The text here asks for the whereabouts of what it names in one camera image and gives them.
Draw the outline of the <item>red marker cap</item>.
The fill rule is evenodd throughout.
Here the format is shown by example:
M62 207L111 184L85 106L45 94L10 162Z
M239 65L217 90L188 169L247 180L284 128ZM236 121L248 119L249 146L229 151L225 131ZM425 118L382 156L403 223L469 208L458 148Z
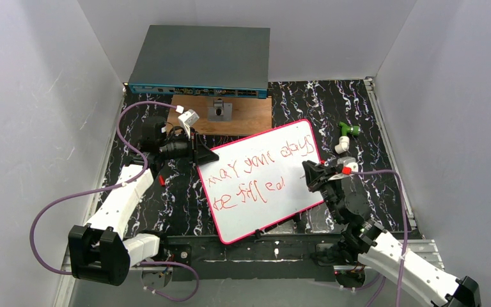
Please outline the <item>red marker cap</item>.
M162 187L165 187L165 186L166 186L166 181L165 181L165 179L162 177L162 175L159 175L159 176L158 176L158 181L159 181L159 184L160 184Z

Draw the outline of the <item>pink framed whiteboard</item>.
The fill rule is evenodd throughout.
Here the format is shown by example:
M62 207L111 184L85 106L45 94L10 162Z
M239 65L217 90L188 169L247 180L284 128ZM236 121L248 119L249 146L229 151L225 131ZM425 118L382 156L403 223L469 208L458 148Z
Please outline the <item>pink framed whiteboard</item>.
M321 204L308 191L303 161L320 162L310 121L276 127L213 148L219 160L199 166L215 229L232 244Z

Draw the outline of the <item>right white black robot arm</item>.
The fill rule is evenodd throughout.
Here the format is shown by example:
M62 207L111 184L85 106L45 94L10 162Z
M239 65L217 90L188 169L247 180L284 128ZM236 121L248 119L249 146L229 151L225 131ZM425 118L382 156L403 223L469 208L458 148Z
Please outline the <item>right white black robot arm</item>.
M371 216L367 198L357 193L345 195L341 180L359 175L354 158L337 164L302 162L308 191L320 193L332 219L343 225L341 240L313 257L329 263L346 262L371 267L396 284L396 302L406 292L423 306L481 306L478 283L469 276L457 278L413 252L408 232L399 241Z

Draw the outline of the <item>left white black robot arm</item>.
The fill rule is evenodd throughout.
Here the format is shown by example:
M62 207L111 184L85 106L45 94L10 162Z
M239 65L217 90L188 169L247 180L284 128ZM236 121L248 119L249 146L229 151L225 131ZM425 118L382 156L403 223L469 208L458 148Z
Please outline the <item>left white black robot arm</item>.
M139 141L141 155L126 160L113 189L85 225L68 234L72 276L109 285L121 285L129 269L156 256L161 236L146 231L126 238L126 226L145 192L159 179L171 159L188 158L193 166L219 160L192 128L198 115L188 110L178 117L178 127L166 129L166 121L154 116L143 123Z

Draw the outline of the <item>white pipe elbow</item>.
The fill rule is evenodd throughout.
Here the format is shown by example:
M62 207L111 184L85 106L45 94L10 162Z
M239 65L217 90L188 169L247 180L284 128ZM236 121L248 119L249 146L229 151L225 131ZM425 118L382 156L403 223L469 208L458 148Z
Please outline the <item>white pipe elbow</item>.
M349 150L350 138L348 136L341 136L338 139L338 144L334 147L337 154L343 154Z

